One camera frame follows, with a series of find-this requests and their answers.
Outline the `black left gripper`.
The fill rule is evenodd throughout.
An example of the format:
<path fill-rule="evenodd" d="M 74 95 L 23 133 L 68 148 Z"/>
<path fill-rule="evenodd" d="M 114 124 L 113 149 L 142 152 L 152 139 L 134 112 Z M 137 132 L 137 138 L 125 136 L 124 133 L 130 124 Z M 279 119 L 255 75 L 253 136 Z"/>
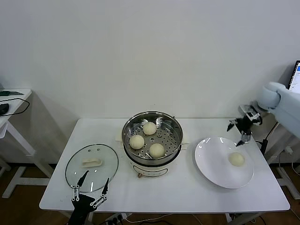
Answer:
<path fill-rule="evenodd" d="M 71 188 L 73 190 L 71 201 L 74 206 L 74 211 L 72 212 L 71 217 L 67 223 L 68 225 L 83 225 L 88 214 L 90 212 L 93 212 L 95 210 L 94 208 L 98 208 L 107 200 L 106 194 L 108 192 L 108 184 L 110 181 L 109 178 L 107 178 L 107 181 L 98 199 L 95 200 L 90 196 L 79 194 L 79 189 L 83 185 L 88 172 L 89 170 L 84 173 L 84 175 L 79 179 L 76 185 L 71 185 Z"/>

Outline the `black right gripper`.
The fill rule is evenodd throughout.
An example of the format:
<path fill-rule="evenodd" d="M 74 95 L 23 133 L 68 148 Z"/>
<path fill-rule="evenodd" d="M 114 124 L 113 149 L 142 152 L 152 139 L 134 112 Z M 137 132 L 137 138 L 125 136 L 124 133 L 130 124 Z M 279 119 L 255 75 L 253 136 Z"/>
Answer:
<path fill-rule="evenodd" d="M 241 133 L 241 140 L 238 141 L 236 147 L 244 145 L 251 140 L 252 132 L 251 127 L 253 125 L 252 120 L 248 117 L 248 114 L 245 114 L 243 117 L 236 118 L 234 120 L 229 120 L 227 131 L 231 130 L 234 126 Z"/>

